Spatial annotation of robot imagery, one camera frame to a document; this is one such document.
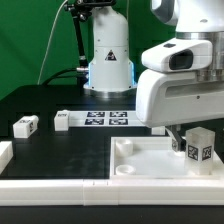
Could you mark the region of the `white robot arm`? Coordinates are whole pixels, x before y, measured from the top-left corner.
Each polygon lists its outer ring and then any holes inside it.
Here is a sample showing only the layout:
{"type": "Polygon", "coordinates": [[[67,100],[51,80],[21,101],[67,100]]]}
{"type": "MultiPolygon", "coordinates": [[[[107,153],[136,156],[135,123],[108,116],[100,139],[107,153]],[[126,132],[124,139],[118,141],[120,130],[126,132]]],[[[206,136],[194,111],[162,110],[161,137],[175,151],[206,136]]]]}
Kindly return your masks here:
{"type": "Polygon", "coordinates": [[[94,56],[85,91],[104,98],[136,92],[145,126],[224,117],[224,0],[151,0],[152,13],[175,28],[175,37],[145,50],[145,70],[133,77],[128,25],[109,3],[92,8],[94,56]]]}

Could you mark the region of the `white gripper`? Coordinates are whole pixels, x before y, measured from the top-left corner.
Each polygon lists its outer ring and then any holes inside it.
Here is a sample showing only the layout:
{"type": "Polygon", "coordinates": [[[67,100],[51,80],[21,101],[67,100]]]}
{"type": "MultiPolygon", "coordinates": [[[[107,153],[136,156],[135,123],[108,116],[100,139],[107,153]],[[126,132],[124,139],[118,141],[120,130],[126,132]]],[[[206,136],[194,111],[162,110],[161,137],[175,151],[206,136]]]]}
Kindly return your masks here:
{"type": "Polygon", "coordinates": [[[198,82],[195,72],[147,69],[138,80],[136,115],[147,127],[167,126],[172,149],[184,152],[186,140],[177,124],[224,118],[224,81],[198,82]]]}

